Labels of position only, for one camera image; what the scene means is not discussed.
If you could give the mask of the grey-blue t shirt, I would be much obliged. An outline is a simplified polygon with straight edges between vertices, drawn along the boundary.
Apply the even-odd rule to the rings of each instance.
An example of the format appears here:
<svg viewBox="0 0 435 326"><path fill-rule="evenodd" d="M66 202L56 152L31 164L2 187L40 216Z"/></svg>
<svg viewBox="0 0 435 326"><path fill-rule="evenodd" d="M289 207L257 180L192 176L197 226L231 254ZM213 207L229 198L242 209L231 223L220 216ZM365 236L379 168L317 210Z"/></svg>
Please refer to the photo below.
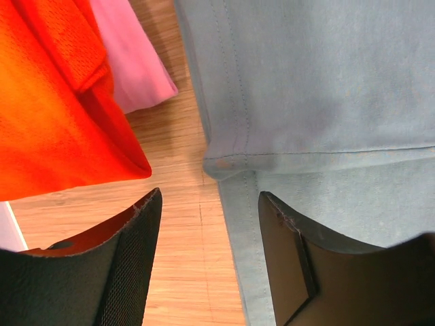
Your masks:
<svg viewBox="0 0 435 326"><path fill-rule="evenodd" d="M388 247L434 229L433 1L176 1L245 321L274 325L258 197Z"/></svg>

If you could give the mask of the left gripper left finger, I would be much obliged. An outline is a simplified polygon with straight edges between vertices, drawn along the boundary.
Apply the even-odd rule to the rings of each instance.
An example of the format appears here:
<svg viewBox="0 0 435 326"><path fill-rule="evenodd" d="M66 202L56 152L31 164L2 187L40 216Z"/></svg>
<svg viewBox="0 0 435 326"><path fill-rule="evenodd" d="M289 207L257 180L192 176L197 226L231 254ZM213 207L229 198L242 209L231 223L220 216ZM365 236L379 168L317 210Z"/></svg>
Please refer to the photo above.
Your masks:
<svg viewBox="0 0 435 326"><path fill-rule="evenodd" d="M161 215L153 189L47 249L2 250L1 324L142 324Z"/></svg>

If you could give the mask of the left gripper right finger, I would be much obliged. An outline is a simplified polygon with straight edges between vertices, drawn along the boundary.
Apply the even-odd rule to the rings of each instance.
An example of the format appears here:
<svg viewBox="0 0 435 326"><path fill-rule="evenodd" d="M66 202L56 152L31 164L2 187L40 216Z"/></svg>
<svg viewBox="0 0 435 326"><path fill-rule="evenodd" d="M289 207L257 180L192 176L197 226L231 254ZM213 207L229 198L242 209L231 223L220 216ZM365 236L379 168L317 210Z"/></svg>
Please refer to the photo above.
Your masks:
<svg viewBox="0 0 435 326"><path fill-rule="evenodd" d="M377 247L258 199L278 325L433 325L434 234Z"/></svg>

